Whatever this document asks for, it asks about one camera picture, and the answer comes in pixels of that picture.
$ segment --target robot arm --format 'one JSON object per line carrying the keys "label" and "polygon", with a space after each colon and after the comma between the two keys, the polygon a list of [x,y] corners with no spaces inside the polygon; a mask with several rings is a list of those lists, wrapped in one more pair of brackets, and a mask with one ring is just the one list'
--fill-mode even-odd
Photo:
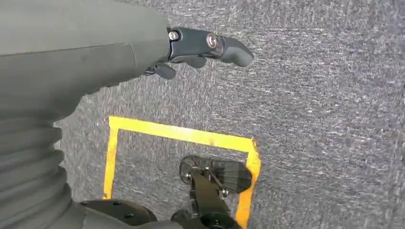
{"label": "robot arm", "polygon": [[173,78],[166,62],[253,60],[235,39],[170,28],[156,11],[110,0],[2,0],[0,30],[0,229],[130,228],[72,201],[53,123],[102,87],[141,75]]}

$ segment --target yellow tape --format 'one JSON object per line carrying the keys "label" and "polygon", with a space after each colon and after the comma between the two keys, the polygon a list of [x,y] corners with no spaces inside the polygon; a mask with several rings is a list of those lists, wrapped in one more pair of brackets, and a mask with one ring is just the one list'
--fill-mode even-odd
{"label": "yellow tape", "polygon": [[112,194],[114,170],[117,154],[118,131],[127,130],[148,135],[155,135],[171,139],[177,139],[208,146],[233,149],[248,153],[246,167],[252,173],[252,185],[239,195],[239,205],[236,212],[236,221],[244,229],[250,216],[250,208],[256,181],[260,173],[261,161],[254,139],[232,135],[217,134],[200,130],[188,129],[171,125],[145,122],[136,119],[109,117],[110,136],[108,141],[106,173],[104,177],[104,196],[109,199]]}

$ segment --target metal bolt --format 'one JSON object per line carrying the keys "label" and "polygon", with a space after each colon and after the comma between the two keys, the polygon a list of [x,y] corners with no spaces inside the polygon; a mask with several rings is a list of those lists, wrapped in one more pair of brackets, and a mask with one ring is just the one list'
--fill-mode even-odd
{"label": "metal bolt", "polygon": [[176,32],[176,31],[170,31],[170,32],[169,32],[169,39],[170,39],[171,41],[178,40],[179,37],[180,37],[180,35],[179,35],[178,32]]}
{"label": "metal bolt", "polygon": [[224,198],[228,197],[228,191],[227,190],[222,190],[222,196]]}
{"label": "metal bolt", "polygon": [[188,180],[191,179],[191,173],[186,173],[186,175],[184,175]]}
{"label": "metal bolt", "polygon": [[207,35],[207,44],[208,47],[214,49],[217,46],[216,37],[214,34],[210,33]]}

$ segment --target floor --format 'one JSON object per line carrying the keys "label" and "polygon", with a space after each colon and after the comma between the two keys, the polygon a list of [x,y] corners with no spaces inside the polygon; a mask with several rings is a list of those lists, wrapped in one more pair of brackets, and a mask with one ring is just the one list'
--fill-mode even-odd
{"label": "floor", "polygon": [[[405,225],[405,9],[393,0],[128,0],[171,25],[243,41],[247,68],[176,66],[82,99],[57,125],[75,200],[103,196],[108,117],[254,137],[261,173],[249,228]],[[114,198],[159,219],[188,204],[178,177],[187,155],[246,154],[119,133]],[[230,196],[233,212],[237,198]]]}

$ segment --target robotic hand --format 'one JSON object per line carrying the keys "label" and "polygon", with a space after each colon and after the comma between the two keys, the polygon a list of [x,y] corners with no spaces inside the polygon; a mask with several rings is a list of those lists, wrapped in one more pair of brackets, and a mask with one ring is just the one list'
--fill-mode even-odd
{"label": "robotic hand", "polygon": [[[66,171],[59,166],[64,153],[53,147],[62,138],[54,122],[102,87],[141,75],[173,78],[175,71],[166,63],[200,68],[210,58],[246,67],[254,58],[233,38],[170,28],[154,10],[110,0],[2,0],[0,30],[0,229],[133,228],[90,202],[72,201]],[[213,169],[200,170],[195,165],[187,174],[200,217],[177,215],[135,227],[228,227],[211,221],[213,214],[229,222],[228,228],[236,225],[222,200],[212,195],[226,186],[222,167],[210,162]],[[249,173],[240,171],[249,180]],[[202,198],[201,190],[211,193],[203,195],[210,199]]]}

